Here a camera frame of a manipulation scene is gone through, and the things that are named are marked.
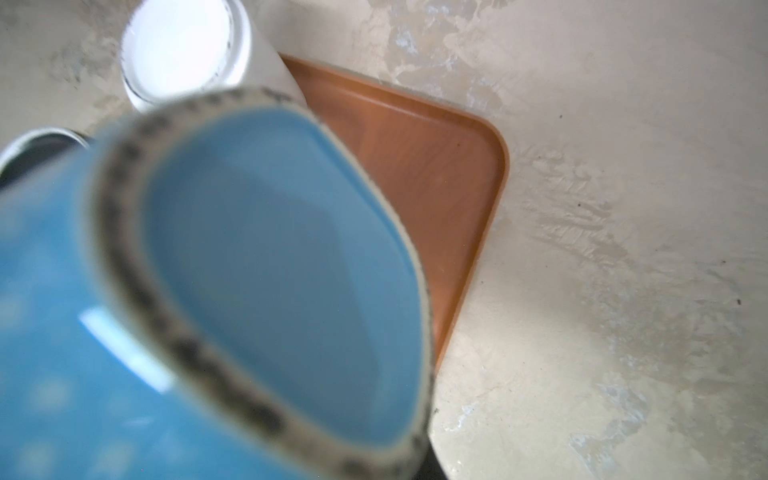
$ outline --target wooden tray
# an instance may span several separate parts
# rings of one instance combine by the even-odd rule
[[[432,296],[440,365],[509,169],[482,118],[283,55],[307,104],[357,156],[405,224]]]

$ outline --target chipped rim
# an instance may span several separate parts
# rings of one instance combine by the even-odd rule
[[[138,206],[147,182],[184,138],[225,116],[257,108],[284,108],[315,124],[351,164],[382,205],[414,267],[422,320],[420,390],[409,429],[397,442],[370,447],[347,442],[281,402],[266,386],[192,327],[170,300],[141,248]],[[139,118],[119,134],[94,169],[84,197],[85,251],[104,294],[128,328],[202,399],[247,438],[276,449],[289,462],[334,478],[408,478],[429,444],[434,386],[434,342],[429,291],[419,255],[397,213],[344,143],[311,111],[270,90],[236,89],[188,98]]]

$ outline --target white polka dot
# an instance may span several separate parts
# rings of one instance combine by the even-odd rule
[[[134,457],[134,447],[130,443],[113,443],[103,448],[96,455],[89,476],[121,478]]]
[[[69,406],[72,384],[64,379],[50,378],[36,383],[29,395],[29,406],[36,413],[59,413]]]
[[[22,324],[24,302],[16,296],[0,298],[0,333]]]
[[[53,445],[46,442],[31,443],[22,447],[16,468],[22,478],[42,480],[51,477],[55,459]]]

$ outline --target blue ceramic cup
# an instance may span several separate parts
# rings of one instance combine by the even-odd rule
[[[411,240],[279,94],[172,104],[0,190],[0,478],[409,478],[431,394]]]

